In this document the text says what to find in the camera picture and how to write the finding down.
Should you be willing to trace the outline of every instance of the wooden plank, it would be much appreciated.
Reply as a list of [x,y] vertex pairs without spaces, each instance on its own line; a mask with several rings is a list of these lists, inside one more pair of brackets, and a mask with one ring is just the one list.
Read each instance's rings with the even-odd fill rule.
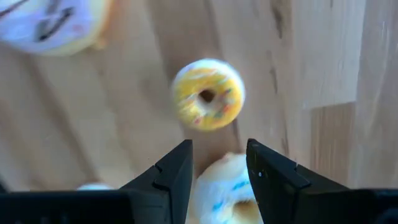
[[109,45],[91,52],[118,138],[137,174],[181,143],[182,130],[172,110],[168,79],[145,1],[118,1]]
[[211,1],[225,59],[242,76],[246,101],[238,116],[243,148],[248,138],[286,154],[280,70],[274,50],[281,45],[269,1]]
[[134,177],[130,155],[119,145],[115,114],[89,55],[36,57],[43,85],[58,101],[81,151],[99,181],[120,187]]
[[90,170],[76,159],[78,154],[54,123],[50,105],[41,98],[29,59],[7,48],[1,48],[0,57],[0,123],[8,142],[2,152],[18,160],[15,166],[25,164],[10,175],[29,178],[28,186],[10,183],[11,189],[74,189],[90,179]]
[[[205,0],[148,0],[155,34],[169,81],[185,65],[210,57],[223,59],[213,11]],[[241,152],[235,123],[202,133],[184,128],[193,139],[197,174],[228,151]]]
[[398,187],[398,2],[368,1],[349,185]]
[[287,132],[291,158],[310,167],[312,109],[356,99],[366,1],[291,3],[292,68],[284,78]]
[[312,109],[311,170],[341,184],[348,183],[355,104]]

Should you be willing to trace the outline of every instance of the white icing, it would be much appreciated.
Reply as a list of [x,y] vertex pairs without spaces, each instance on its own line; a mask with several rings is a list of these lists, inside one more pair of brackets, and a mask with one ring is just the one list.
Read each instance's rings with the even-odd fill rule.
[[197,180],[193,194],[195,213],[201,224],[242,224],[231,213],[236,202],[256,201],[251,188],[246,155],[213,164]]
[[[29,0],[0,17],[0,40],[25,52],[44,52],[83,37],[90,31],[92,16],[85,0],[59,0],[54,13],[47,14],[51,2],[56,0]],[[0,0],[0,12],[19,0]],[[48,39],[39,40],[38,26],[47,21],[48,33],[69,9],[71,16]]]

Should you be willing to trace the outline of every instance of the icing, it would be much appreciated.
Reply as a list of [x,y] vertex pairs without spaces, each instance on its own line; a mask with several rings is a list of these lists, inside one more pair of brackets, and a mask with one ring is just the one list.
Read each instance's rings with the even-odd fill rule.
[[0,40],[25,52],[53,49],[89,33],[84,0],[0,0]]

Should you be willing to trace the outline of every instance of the colorful sprinkle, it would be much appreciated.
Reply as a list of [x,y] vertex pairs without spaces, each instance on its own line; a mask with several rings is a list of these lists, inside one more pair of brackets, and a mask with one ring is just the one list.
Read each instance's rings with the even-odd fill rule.
[[217,210],[219,210],[222,206],[223,206],[223,202],[217,203],[215,205],[213,205],[213,212],[216,212]]
[[247,185],[247,184],[250,184],[250,181],[242,181],[242,182],[236,184],[236,185],[232,188],[232,190],[241,189],[242,187],[244,187],[244,186]]

